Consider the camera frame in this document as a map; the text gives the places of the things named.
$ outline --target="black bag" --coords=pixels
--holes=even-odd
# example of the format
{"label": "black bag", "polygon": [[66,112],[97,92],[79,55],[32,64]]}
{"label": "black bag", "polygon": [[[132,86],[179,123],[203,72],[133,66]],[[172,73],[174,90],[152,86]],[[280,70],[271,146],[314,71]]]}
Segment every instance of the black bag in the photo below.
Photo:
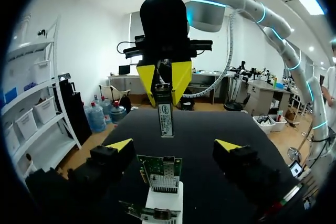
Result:
{"label": "black bag", "polygon": [[119,104],[120,106],[123,106],[126,109],[127,114],[131,111],[131,108],[132,108],[131,100],[125,94],[120,99]]}

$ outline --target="chair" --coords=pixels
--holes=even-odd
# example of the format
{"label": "chair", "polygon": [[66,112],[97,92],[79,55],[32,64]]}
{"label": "chair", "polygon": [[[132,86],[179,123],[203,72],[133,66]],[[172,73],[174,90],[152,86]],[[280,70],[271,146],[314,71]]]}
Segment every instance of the chair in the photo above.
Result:
{"label": "chair", "polygon": [[111,100],[112,102],[115,100],[120,100],[124,95],[128,96],[131,91],[130,89],[125,91],[119,91],[112,85],[111,86],[99,85],[99,89],[100,89],[100,95],[104,96],[106,99]]}
{"label": "chair", "polygon": [[247,93],[247,96],[242,103],[235,102],[235,101],[229,101],[227,103],[224,103],[224,108],[227,111],[242,111],[244,107],[246,106],[248,100],[250,99],[250,96],[251,94]]}

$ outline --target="water bottle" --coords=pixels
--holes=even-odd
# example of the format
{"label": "water bottle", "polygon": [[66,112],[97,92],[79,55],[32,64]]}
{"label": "water bottle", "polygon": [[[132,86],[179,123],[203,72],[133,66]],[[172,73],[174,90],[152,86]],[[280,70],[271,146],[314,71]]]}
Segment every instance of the water bottle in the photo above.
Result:
{"label": "water bottle", "polygon": [[100,104],[99,104],[100,101],[99,101],[99,99],[98,99],[98,97],[97,97],[96,94],[94,95],[93,102],[96,104],[96,106],[97,106],[98,108],[102,109],[102,107],[101,107]]}
{"label": "water bottle", "polygon": [[112,123],[118,124],[126,114],[126,109],[123,106],[119,106],[119,101],[115,101],[110,112]]}
{"label": "water bottle", "polygon": [[112,108],[111,102],[109,100],[105,100],[105,97],[101,97],[101,101],[99,102],[99,105],[103,109],[103,114],[104,114],[104,119],[106,124],[111,123],[111,116],[110,116],[110,111]]}
{"label": "water bottle", "polygon": [[106,129],[103,110],[98,107],[94,102],[91,102],[91,106],[92,108],[89,117],[92,124],[92,131],[102,132]]}
{"label": "water bottle", "polygon": [[84,103],[82,102],[83,108],[84,108],[84,113],[86,116],[86,119],[88,120],[89,126],[92,129],[92,124],[91,124],[91,119],[90,119],[90,112],[92,110],[92,107],[84,105]]}

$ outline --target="computer monitor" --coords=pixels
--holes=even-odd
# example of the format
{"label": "computer monitor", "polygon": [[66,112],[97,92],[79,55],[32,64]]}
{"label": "computer monitor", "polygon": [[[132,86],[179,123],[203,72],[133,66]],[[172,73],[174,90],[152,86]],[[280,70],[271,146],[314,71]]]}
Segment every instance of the computer monitor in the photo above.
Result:
{"label": "computer monitor", "polygon": [[119,75],[129,74],[131,72],[130,65],[119,66]]}

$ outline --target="circuit board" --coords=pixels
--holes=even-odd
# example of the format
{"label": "circuit board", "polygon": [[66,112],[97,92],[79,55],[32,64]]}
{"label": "circuit board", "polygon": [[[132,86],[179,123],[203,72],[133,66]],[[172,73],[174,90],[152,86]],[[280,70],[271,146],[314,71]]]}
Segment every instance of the circuit board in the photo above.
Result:
{"label": "circuit board", "polygon": [[181,211],[170,211],[168,209],[152,209],[140,207],[135,204],[119,201],[125,212],[142,221],[158,224],[176,224],[177,217]]}
{"label": "circuit board", "polygon": [[140,173],[155,192],[177,194],[182,170],[182,159],[137,155],[142,164]]}

